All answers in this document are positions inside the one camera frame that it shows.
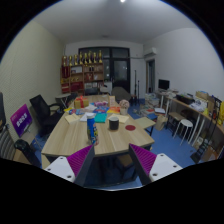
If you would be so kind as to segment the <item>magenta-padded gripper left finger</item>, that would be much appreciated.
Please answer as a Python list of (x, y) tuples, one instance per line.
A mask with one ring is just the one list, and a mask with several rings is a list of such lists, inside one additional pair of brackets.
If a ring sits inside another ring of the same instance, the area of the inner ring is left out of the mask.
[(90, 145), (68, 157), (59, 156), (45, 171), (83, 186), (94, 156), (94, 146)]

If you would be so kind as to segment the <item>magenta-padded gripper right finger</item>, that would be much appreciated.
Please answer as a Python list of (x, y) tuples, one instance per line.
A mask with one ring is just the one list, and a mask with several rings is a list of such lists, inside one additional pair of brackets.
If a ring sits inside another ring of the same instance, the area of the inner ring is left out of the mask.
[(142, 185), (147, 185), (182, 169), (164, 153), (156, 155), (134, 144), (129, 145), (129, 155)]

